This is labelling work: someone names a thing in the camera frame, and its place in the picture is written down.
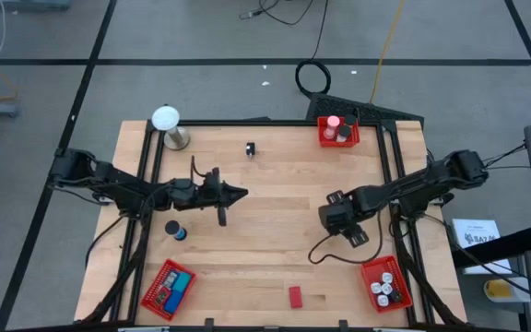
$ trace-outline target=red plastic crate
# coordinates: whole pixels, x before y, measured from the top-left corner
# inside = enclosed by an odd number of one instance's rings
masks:
[[[384,272],[390,272],[393,274],[393,283],[391,286],[393,286],[394,290],[400,291],[400,293],[403,294],[403,301],[400,303],[390,302],[388,306],[382,307],[378,305],[378,302],[376,301],[378,295],[372,293],[370,285],[373,282],[380,282],[382,284]],[[366,287],[372,306],[376,309],[378,314],[388,313],[396,309],[403,309],[413,305],[411,295],[407,289],[407,284],[405,283],[403,274],[401,273],[400,268],[398,268],[398,264],[393,255],[376,258],[370,263],[362,264],[361,275],[364,277],[364,286]]]
[[[358,129],[358,122],[351,127],[351,135],[348,137],[348,140],[343,143],[337,143],[335,139],[327,139],[323,136],[324,130],[327,128],[327,118],[328,116],[319,116],[317,118],[317,128],[319,131],[319,143],[323,148],[351,148],[356,144],[360,143],[360,130]],[[338,116],[339,126],[345,123],[345,117]]]
[[[162,288],[161,284],[163,283],[165,278],[167,278],[167,275],[170,273],[170,271],[173,269],[178,272],[186,272],[190,274],[190,283],[188,283],[188,287],[185,289],[182,300],[180,301],[180,305],[175,310],[175,313],[169,314],[163,311],[163,304],[165,303],[165,301],[163,301],[161,304],[157,304],[155,302],[155,299],[157,298],[157,295]],[[167,319],[168,321],[171,321],[173,317],[175,316],[175,314],[177,314],[177,312],[182,307],[183,301],[185,300],[185,297],[188,296],[188,293],[190,292],[190,289],[192,288],[194,281],[195,281],[194,272],[168,259],[163,264],[163,267],[161,267],[161,270],[155,277],[155,280],[153,280],[153,284],[151,285],[151,287],[147,290],[145,297],[143,297],[143,301],[141,301],[141,305],[147,308],[148,310],[150,310],[151,312]]]

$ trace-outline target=black clamp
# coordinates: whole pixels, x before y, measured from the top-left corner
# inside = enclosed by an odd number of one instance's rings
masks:
[[[339,332],[349,332],[348,321],[345,319],[339,320]]]
[[[204,332],[212,332],[214,330],[214,318],[207,318],[204,320]]]

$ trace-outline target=black cable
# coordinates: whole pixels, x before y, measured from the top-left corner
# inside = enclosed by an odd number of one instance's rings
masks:
[[[341,262],[344,262],[344,263],[350,263],[350,264],[365,264],[365,263],[368,263],[368,262],[371,262],[372,260],[376,259],[376,257],[378,257],[378,255],[380,254],[381,250],[383,249],[383,226],[381,224],[381,219],[380,219],[380,211],[378,211],[376,213],[378,215],[378,237],[379,237],[379,242],[378,242],[378,249],[376,250],[376,253],[374,253],[374,255],[372,255],[370,258],[366,259],[366,260],[363,260],[363,261],[354,261],[354,260],[349,260],[349,259],[346,259],[346,258],[343,258],[343,257],[339,257],[337,255],[333,255],[333,254],[325,254],[321,259],[319,259],[318,261],[313,261],[312,259],[312,255],[313,255],[313,251],[319,246],[321,245],[323,242],[327,241],[330,237],[332,237],[333,235],[327,235],[323,238],[323,240],[319,241],[317,244],[314,245],[313,249],[311,249],[311,251],[309,252],[309,255],[308,255],[308,258],[309,258],[309,262],[311,262],[312,264],[320,264],[322,263],[324,260],[326,260],[327,257],[332,257],[338,261],[341,261]]]
[[[319,43],[321,42],[323,27],[325,26],[325,18],[327,16],[327,6],[329,6],[329,0],[324,1],[323,19],[321,20],[321,28],[319,29],[319,38],[317,39],[317,47],[314,48],[314,53],[313,56],[311,56],[311,60],[314,59],[314,57],[317,55],[317,52],[319,52]]]
[[[277,3],[279,2],[280,0],[276,0],[276,2],[274,2],[274,4],[272,6],[269,6],[268,8],[266,8],[265,10],[270,10],[272,9],[273,7],[275,7],[277,5]],[[249,19],[249,18],[254,18],[256,16],[260,16],[262,15],[262,13],[264,13],[263,10],[261,10],[260,8],[257,8],[257,9],[252,9],[252,10],[249,10],[249,11],[246,11],[244,13],[241,13],[239,14],[239,19],[241,20],[245,20],[245,19]]]
[[[531,166],[498,166],[498,167],[489,167],[486,170],[507,170],[507,169],[530,169]]]
[[[118,222],[120,222],[120,220],[122,220],[124,218],[124,216],[120,216],[120,218],[118,218],[115,222],[113,222],[110,226],[108,226],[107,229],[105,229],[103,232],[100,233],[100,235],[98,235],[94,240],[93,242],[89,245],[89,249],[88,249],[88,252],[86,253],[85,255],[85,268],[88,268],[88,262],[89,262],[89,254],[91,254],[91,250],[93,250],[93,247],[96,245],[96,243],[104,236],[106,235],[106,233],[108,231],[110,231],[114,226],[116,226],[118,224]]]
[[[428,151],[428,157],[430,158],[430,161],[434,162],[435,161],[435,157],[433,157],[433,153],[428,148],[426,148],[426,150]]]
[[[80,198],[80,199],[83,199],[84,201],[86,201],[86,202],[88,202],[88,203],[95,204],[95,205],[97,205],[97,206],[105,207],[105,206],[108,205],[108,203],[101,203],[101,202],[98,202],[98,201],[96,201],[96,200],[86,198],[86,197],[84,197],[84,196],[82,196],[82,195],[80,195],[80,194],[78,194],[78,193],[76,193],[76,192],[72,192],[72,191],[70,191],[70,190],[66,190],[66,189],[63,189],[63,188],[56,188],[56,187],[54,187],[54,186],[52,186],[52,185],[49,185],[48,187],[51,188],[51,189],[54,190],[54,191],[59,191],[59,192],[62,192],[62,193],[67,193],[67,194],[69,194],[69,195],[73,195],[73,196],[75,196],[75,197],[78,197],[78,198]]]
[[[443,227],[446,229],[446,232],[449,232],[449,230],[448,230],[448,225],[446,225],[446,223],[445,223],[443,220],[441,220],[441,219],[437,219],[437,218],[435,218],[435,217],[433,217],[433,216],[430,216],[430,215],[428,215],[428,214],[426,214],[426,213],[424,213],[423,216],[424,216],[424,217],[427,217],[427,218],[429,218],[429,219],[432,219],[432,220],[434,220],[434,221],[436,221],[436,222],[441,223],[441,224],[443,225]],[[477,264],[478,266],[482,266],[484,269],[486,269],[487,271],[489,271],[493,276],[498,277],[498,278],[500,278],[500,279],[502,279],[502,280],[505,280],[505,281],[506,281],[507,283],[509,283],[510,285],[515,286],[518,290],[520,290],[520,291],[524,291],[524,292],[526,292],[526,293],[528,293],[528,294],[531,295],[531,290],[526,289],[526,288],[524,288],[524,287],[518,285],[517,283],[515,283],[515,282],[509,280],[508,278],[506,278],[505,276],[503,276],[503,275],[501,275],[501,274],[495,272],[495,271],[492,270],[490,267],[487,267],[486,264],[481,263],[476,257],[474,257],[472,254],[470,254],[465,248],[463,248],[462,246],[460,246],[460,244],[456,243],[456,242],[454,241],[454,238],[452,238],[452,239],[453,239],[453,241],[451,242],[451,245],[453,245],[454,248],[456,248],[456,249],[459,250],[462,254],[464,254],[466,257],[468,257],[470,260],[472,260],[475,264]]]
[[[300,61],[299,64],[296,66],[296,70],[294,71],[294,81],[296,82],[296,86],[299,87],[299,90],[301,91],[301,93],[305,95],[308,99],[311,98],[313,93],[327,94],[327,92],[329,92],[329,90],[331,89],[331,72],[325,65],[314,60],[314,57],[317,55],[317,52],[319,52],[319,44],[321,43],[321,36],[323,35],[323,27],[325,26],[325,18],[327,17],[328,6],[329,6],[329,0],[325,0],[323,18],[321,19],[321,28],[319,29],[319,37],[317,38],[317,45],[314,48],[313,56],[311,56],[311,58],[308,60]],[[324,84],[324,88],[321,91],[311,92],[305,89],[304,86],[301,84],[301,70],[305,65],[314,65],[323,72],[325,84]]]
[[[194,172],[195,172],[196,174],[198,174],[198,176],[200,176],[200,177],[207,177],[207,175],[206,175],[205,173],[204,173],[204,174],[201,174],[201,173],[198,171],[198,169],[195,167],[195,158],[194,158],[194,156],[192,156],[192,163],[191,163],[191,165],[190,165],[190,168],[191,168],[192,170],[194,170]]]
[[[264,12],[269,17],[275,19],[276,21],[278,21],[278,22],[280,22],[282,24],[288,25],[288,26],[293,26],[293,25],[299,24],[299,22],[302,20],[302,18],[304,18],[304,16],[306,15],[306,12],[309,11],[309,9],[311,8],[311,5],[313,4],[313,0],[311,0],[311,2],[309,2],[309,5],[306,6],[306,8],[304,9],[304,12],[302,12],[302,15],[299,17],[299,19],[296,20],[296,22],[287,22],[285,20],[282,20],[282,19],[277,18],[277,17],[273,16],[272,14],[270,14],[269,11],[268,11],[270,8],[264,8],[264,4],[265,3],[262,4],[262,1],[263,0],[259,0],[258,1],[259,8],[262,10],[262,12]]]
[[[406,219],[406,220],[403,220],[403,221],[407,224],[407,231],[404,234],[401,234],[401,236],[399,236],[399,237],[395,236],[395,231],[393,231],[393,227],[395,226],[395,224],[393,223],[392,220],[391,220],[391,222],[388,225],[388,233],[391,234],[391,236],[393,238],[395,238],[395,240],[397,240],[397,241],[405,239],[405,237],[411,233],[411,230],[413,229],[413,224],[417,220],[416,219]]]
[[[522,145],[520,145],[517,148],[512,148],[508,152],[502,153],[502,154],[494,156],[494,157],[486,158],[486,159],[483,160],[483,162],[486,162],[486,164],[485,164],[486,167],[490,167],[495,162],[497,162],[499,160],[502,160],[505,157],[511,156],[514,153],[517,153],[517,152],[523,151],[523,150],[525,150],[525,143],[522,143]]]

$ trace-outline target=wooden tabletop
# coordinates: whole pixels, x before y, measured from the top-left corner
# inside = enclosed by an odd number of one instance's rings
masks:
[[[123,122],[112,161],[116,168],[136,174],[145,125],[144,121]],[[159,181],[189,177],[194,155],[200,172],[219,167],[221,180],[247,188],[249,195],[228,210],[228,225],[224,228],[219,227],[213,208],[154,214],[141,296],[168,258],[198,276],[171,325],[201,326],[208,317],[214,318],[217,326],[337,326],[340,319],[347,319],[350,326],[407,325],[404,310],[386,314],[374,311],[359,266],[333,259],[315,266],[307,260],[309,250],[327,235],[317,213],[326,204],[325,196],[337,189],[383,184],[374,128],[360,128],[360,143],[354,148],[320,148],[315,127],[187,129],[192,139],[185,150],[164,150]],[[424,168],[426,148],[419,123],[398,122],[397,129],[406,172]],[[256,144],[257,155],[252,160],[244,153],[248,141]],[[396,178],[388,135],[386,143]],[[151,157],[147,180],[152,163]],[[430,207],[428,214],[442,217],[436,207]],[[103,207],[96,235],[116,217],[115,207]],[[381,218],[381,256],[394,255],[386,209]],[[178,220],[188,230],[185,241],[178,243],[165,233],[164,225],[170,219]],[[420,220],[417,225],[428,281],[454,314],[466,320],[443,226],[430,220]],[[315,251],[313,258],[328,253],[355,260],[371,256],[380,240],[375,217],[361,226],[370,237],[368,243],[353,249],[345,238],[333,237]],[[100,240],[91,253],[76,318],[91,312],[114,282],[124,232],[125,223]],[[418,320],[423,321],[417,285],[411,280]],[[290,309],[291,286],[301,287],[301,309]],[[122,318],[126,317],[130,291],[129,284],[124,290]],[[136,322],[169,325],[140,306]]]

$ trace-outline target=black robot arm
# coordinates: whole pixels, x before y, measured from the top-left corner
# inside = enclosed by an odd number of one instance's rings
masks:
[[[218,208],[218,224],[226,226],[225,208],[247,195],[247,190],[220,182],[218,168],[206,174],[202,185],[190,179],[171,179],[150,184],[120,171],[109,162],[99,161],[89,152],[59,148],[54,153],[49,183],[54,187],[88,188],[110,198],[122,215],[138,219],[146,208],[178,211],[191,208]]]
[[[418,217],[433,199],[452,189],[478,187],[488,177],[477,152],[456,151],[389,184],[365,185],[345,194],[336,191],[327,196],[328,205],[319,207],[319,218],[330,235],[342,234],[357,247],[368,242],[358,222],[371,218],[389,202],[398,200],[403,216]]]

